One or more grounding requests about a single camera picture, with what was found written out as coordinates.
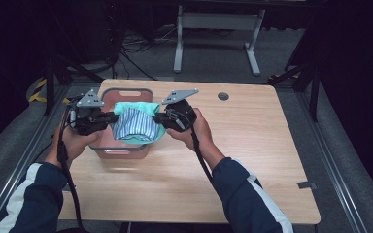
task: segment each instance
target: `teal cloth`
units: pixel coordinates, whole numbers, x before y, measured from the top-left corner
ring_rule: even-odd
[[[121,115],[130,109],[135,109],[145,113],[146,115],[152,117],[159,111],[159,104],[151,102],[117,102],[114,107],[114,114]],[[117,126],[119,121],[112,125],[112,128],[118,129]],[[154,139],[142,140],[144,137],[142,135],[133,135],[133,137],[128,137],[121,139],[127,144],[150,144],[159,140],[165,134],[165,128],[162,124],[159,124],[157,135]]]

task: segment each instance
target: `metal bracket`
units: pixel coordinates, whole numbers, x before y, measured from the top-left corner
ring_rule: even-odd
[[[315,183],[309,183],[309,182],[302,182],[302,183],[297,183],[298,184],[298,187],[299,189],[303,189],[303,188],[311,188],[312,190],[315,190],[317,189],[317,185]]]
[[[190,89],[190,90],[173,90],[168,97],[166,97],[164,100],[162,100],[163,105],[167,104],[175,104],[183,99],[187,99],[189,96],[194,95],[198,93],[199,90],[196,89]]]
[[[98,95],[91,89],[84,97],[77,103],[80,108],[94,108],[103,107],[104,102],[99,99]]]

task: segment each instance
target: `dark background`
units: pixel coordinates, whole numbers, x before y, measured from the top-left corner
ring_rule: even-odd
[[[121,34],[122,28],[130,27],[153,37],[153,31],[174,20],[177,11],[122,5],[116,9],[117,25],[111,25],[104,18],[110,3],[0,0],[0,133],[27,108],[26,90],[44,74],[49,55],[62,53],[77,63],[108,60],[113,56],[109,29],[115,27]],[[331,10],[312,23],[310,14],[283,21],[280,17],[288,18],[288,12],[275,10],[267,12],[263,26],[308,27],[289,64],[319,61],[328,98],[373,179],[373,1],[327,4]],[[139,18],[148,23],[137,25]]]

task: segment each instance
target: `aluminum rail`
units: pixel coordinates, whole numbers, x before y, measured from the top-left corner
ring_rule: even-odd
[[[338,198],[340,199],[341,205],[345,211],[348,221],[350,222],[350,225],[356,233],[368,232],[361,216],[359,215],[356,204],[353,200],[353,197],[351,196],[348,186],[342,178],[342,175],[335,163],[331,150],[329,149],[328,144],[325,141],[320,126],[311,118],[307,97],[302,92],[296,92],[296,96],[299,103],[301,104],[304,115],[308,118],[309,125],[311,126],[311,129],[314,132],[314,135],[320,146],[323,164],[329,177],[331,178],[332,184],[334,185],[335,191],[338,195]]]
[[[30,163],[34,159],[34,154],[36,154],[38,146],[41,143],[41,140],[43,137],[42,132],[45,132],[45,130],[48,129],[51,119],[54,113],[56,112],[56,110],[62,104],[62,100],[66,96],[68,89],[69,89],[69,86],[67,85],[62,85],[59,87],[59,90],[57,91],[57,94],[55,97],[55,105],[53,109],[51,110],[48,116],[45,116],[42,118],[34,135],[32,136],[31,141],[29,142],[23,155],[21,156],[19,162],[17,163],[17,166],[14,172],[9,176],[8,181],[6,182],[0,194],[0,212],[1,210],[3,210],[3,208],[5,208],[7,200],[17,188],[17,184],[20,178],[23,176],[25,171],[28,169]]]

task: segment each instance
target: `gray carpet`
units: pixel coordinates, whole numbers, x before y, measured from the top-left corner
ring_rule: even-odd
[[[251,38],[251,33],[247,32],[232,32],[230,34],[229,32],[217,32],[214,34],[205,31],[191,31],[187,33],[183,67],[180,74],[172,72],[176,46],[173,37],[168,38],[168,41],[163,44],[155,45],[145,51],[128,53],[128,55],[145,73],[161,80],[256,84],[266,82],[271,75],[284,72],[283,69],[302,34],[302,30],[262,30],[255,46],[255,56],[261,71],[259,77],[253,76],[243,49],[247,38]],[[95,66],[97,64],[87,65],[88,68]],[[123,56],[119,57],[115,69],[119,78],[146,78],[144,73]],[[110,79],[112,70],[101,72],[98,75]],[[308,180],[318,186],[313,190],[322,215],[318,230],[323,233],[356,232],[346,215],[337,189],[333,185],[333,180],[328,175],[320,143],[308,124],[309,116],[303,113],[298,94],[287,88],[290,84],[291,81],[282,82],[277,85],[276,89]],[[75,78],[65,97],[86,92],[90,87],[99,87],[99,85],[87,78]],[[35,85],[32,85],[25,95],[29,96],[34,87]],[[308,94],[307,90],[302,95],[308,96]],[[44,118],[44,111],[45,103],[30,103],[29,108],[2,132],[0,136],[0,191],[16,168],[23,152],[28,148],[37,126]],[[49,119],[48,130],[38,133],[41,135],[41,140],[35,146],[34,154],[30,156],[37,156],[39,151],[51,141],[51,134],[58,124],[62,111],[62,106],[55,110],[53,117]],[[366,232],[373,232],[373,182],[360,163],[354,147],[326,98],[323,88],[320,91],[318,118],[318,127],[322,131],[334,161],[351,192],[356,208],[365,224]],[[119,231],[119,222],[85,221],[84,225],[91,232]],[[75,226],[74,221],[62,220],[58,227],[63,229],[73,226]],[[314,226],[307,225],[295,225],[294,228],[297,233],[314,232],[315,230]]]

